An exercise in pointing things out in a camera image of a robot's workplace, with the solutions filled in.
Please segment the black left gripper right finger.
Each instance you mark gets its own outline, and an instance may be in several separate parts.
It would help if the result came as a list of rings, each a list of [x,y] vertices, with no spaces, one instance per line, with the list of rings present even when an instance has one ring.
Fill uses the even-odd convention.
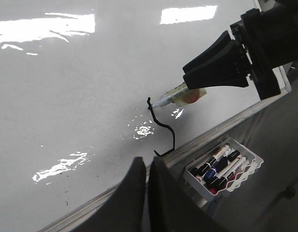
[[[148,209],[153,232],[226,231],[184,193],[161,157],[154,157],[151,164]]]

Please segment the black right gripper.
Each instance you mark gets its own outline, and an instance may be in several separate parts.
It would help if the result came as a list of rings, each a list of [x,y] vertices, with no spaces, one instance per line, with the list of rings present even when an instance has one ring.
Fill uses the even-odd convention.
[[[260,99],[281,93],[273,69],[298,59],[298,0],[280,0],[267,11],[251,9],[230,26],[232,34],[247,49],[250,74]],[[238,47],[224,31],[204,52],[183,66],[189,89],[248,87],[238,64]]]

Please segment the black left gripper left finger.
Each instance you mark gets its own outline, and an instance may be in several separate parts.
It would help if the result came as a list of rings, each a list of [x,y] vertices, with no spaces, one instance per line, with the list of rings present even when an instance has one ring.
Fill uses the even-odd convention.
[[[140,232],[146,188],[146,167],[141,157],[132,164],[112,196],[75,232]]]

